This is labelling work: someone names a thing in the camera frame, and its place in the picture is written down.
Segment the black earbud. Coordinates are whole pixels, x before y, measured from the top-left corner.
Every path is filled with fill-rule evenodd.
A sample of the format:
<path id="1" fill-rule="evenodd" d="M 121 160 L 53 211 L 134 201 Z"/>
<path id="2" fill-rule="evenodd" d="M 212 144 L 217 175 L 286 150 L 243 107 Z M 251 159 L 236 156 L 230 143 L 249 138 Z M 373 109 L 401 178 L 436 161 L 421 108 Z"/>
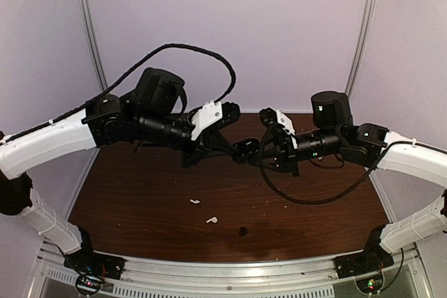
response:
<path id="1" fill-rule="evenodd" d="M 240 236 L 245 236 L 248 233 L 248 229 L 246 229 L 245 227 L 240 227 L 239 229 L 239 235 Z"/>

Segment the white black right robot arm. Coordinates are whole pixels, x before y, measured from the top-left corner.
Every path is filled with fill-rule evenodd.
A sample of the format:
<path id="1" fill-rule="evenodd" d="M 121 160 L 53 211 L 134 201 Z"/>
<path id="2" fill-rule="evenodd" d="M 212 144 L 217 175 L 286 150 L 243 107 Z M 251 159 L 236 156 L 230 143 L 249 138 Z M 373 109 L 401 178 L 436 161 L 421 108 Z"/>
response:
<path id="1" fill-rule="evenodd" d="M 410 139 L 376 124 L 353 123 L 345 93 L 322 91 L 311 97 L 315 131 L 297 134 L 281 110 L 265 108 L 260 121 L 279 147 L 272 157 L 278 170 L 298 174 L 298 163 L 337 154 L 367 168 L 401 172 L 446 186 L 446 150 Z M 358 256 L 362 270 L 372 271 L 402 247 L 446 230 L 446 195 L 395 223 L 376 229 Z"/>

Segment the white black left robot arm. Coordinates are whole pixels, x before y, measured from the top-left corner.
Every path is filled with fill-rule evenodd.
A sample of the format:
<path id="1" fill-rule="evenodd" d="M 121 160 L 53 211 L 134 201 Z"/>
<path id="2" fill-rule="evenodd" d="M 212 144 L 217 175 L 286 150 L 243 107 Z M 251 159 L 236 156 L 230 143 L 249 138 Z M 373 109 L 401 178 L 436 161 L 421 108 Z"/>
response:
<path id="1" fill-rule="evenodd" d="M 213 156 L 233 155 L 234 146 L 219 131 L 239 119 L 238 105 L 210 101 L 190 117 L 174 114 L 176 102 L 185 100 L 182 78 L 147 68 L 136 88 L 123 96 L 95 98 L 40 129 L 5 137 L 1 141 L 1 213 L 21 216 L 63 254 L 72 256 L 84 272 L 95 272 L 101 259 L 93 252 L 87 233 L 39 197 L 28 171 L 66 154 L 117 142 L 179 150 L 184 167 Z"/>

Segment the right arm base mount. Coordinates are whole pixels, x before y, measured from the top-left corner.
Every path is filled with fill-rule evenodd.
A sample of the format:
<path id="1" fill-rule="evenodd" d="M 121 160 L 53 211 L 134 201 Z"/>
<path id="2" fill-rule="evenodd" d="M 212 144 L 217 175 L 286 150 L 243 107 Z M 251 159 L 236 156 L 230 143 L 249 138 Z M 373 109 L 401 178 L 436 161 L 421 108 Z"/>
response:
<path id="1" fill-rule="evenodd" d="M 379 294 L 386 286 L 383 270 L 394 265 L 389 254 L 359 252 L 338 256 L 334 260 L 339 279 L 354 279 L 357 289 L 364 295 Z"/>

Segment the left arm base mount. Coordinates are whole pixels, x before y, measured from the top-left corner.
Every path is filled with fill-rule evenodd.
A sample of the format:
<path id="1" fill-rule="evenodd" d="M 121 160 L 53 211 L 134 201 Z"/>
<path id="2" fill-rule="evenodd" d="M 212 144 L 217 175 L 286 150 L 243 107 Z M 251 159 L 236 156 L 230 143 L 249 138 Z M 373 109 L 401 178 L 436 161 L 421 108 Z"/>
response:
<path id="1" fill-rule="evenodd" d="M 124 270 L 124 258 L 93 252 L 91 255 L 62 253 L 64 266 L 76 272 L 75 289 L 83 297 L 102 290 L 111 290 L 110 280 L 119 280 Z"/>

